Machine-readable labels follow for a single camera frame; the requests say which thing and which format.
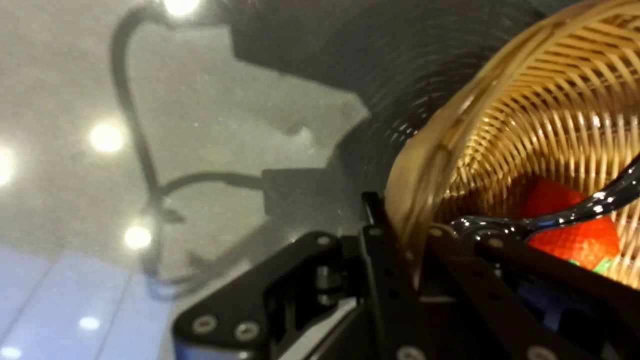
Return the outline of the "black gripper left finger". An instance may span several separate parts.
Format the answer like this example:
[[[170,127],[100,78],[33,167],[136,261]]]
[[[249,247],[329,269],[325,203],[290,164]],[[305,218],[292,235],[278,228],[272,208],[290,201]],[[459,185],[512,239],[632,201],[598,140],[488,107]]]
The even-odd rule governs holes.
[[[389,221],[381,197],[361,194],[363,219],[359,235],[365,268],[368,301],[380,360],[428,360],[410,278],[391,244]]]

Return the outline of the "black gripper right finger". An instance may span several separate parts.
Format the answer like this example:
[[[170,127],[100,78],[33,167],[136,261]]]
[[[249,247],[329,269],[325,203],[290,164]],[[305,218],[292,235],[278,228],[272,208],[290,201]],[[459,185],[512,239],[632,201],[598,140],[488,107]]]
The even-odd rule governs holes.
[[[517,295],[447,228],[431,225],[425,264],[444,272],[478,317],[474,339],[491,350],[488,360],[585,360],[587,354],[543,327]]]

